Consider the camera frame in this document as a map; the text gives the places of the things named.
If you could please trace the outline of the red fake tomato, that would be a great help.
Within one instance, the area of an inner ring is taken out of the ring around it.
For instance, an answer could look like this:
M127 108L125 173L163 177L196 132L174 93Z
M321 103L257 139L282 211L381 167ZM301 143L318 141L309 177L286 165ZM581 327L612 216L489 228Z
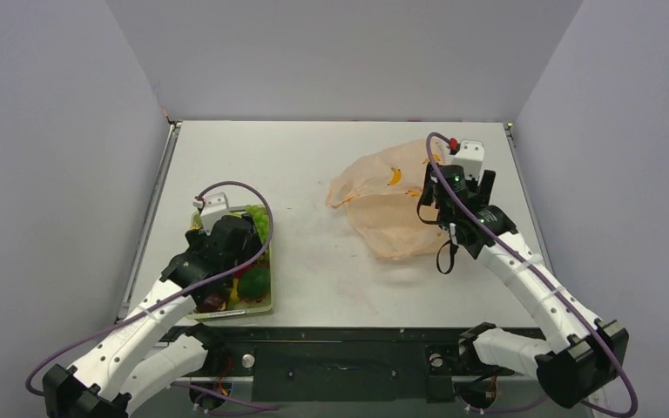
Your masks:
M242 277L247 271L249 271L252 268L254 268L254 264L241 268L237 273L234 274L234 278L238 279Z

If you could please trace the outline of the orange plastic bag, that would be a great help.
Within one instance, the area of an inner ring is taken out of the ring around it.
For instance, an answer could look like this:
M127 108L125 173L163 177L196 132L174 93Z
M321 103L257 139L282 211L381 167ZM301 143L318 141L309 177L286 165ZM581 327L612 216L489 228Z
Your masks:
M379 258L434 253L448 236L425 223L436 218L436 209L416 208L429 162L424 139L363 156L330 181L326 205L342 207L354 231Z

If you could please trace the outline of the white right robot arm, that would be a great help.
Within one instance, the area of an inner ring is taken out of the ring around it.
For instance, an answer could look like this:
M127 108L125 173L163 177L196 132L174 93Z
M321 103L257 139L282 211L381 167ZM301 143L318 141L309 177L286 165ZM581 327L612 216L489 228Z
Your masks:
M430 164L419 206L437 210L434 224L449 235L451 253L465 249L501 280L535 321L542 338L484 322L464 333L456 349L469 372L497 366L533 378L557 405L571 408L617 378L629 334L568 292L532 251L516 224L490 204L493 179L468 182L460 165Z

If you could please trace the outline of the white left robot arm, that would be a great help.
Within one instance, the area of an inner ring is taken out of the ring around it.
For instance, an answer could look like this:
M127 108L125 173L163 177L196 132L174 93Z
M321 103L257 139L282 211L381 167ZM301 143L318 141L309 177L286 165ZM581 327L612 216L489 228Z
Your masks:
M265 250L249 214L225 215L208 232L187 231L186 240L187 249L171 259L130 317L69 367L45 373L49 417L129 417L178 378L222 369L225 350L198 326L156 354L150 351L210 295L227 293L234 275Z

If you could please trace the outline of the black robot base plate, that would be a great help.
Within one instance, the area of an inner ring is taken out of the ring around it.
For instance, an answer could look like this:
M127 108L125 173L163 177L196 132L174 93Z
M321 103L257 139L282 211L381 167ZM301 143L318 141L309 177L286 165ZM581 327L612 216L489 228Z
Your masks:
M461 328L211 327L197 381L245 382L253 401L451 402L509 369L459 357Z

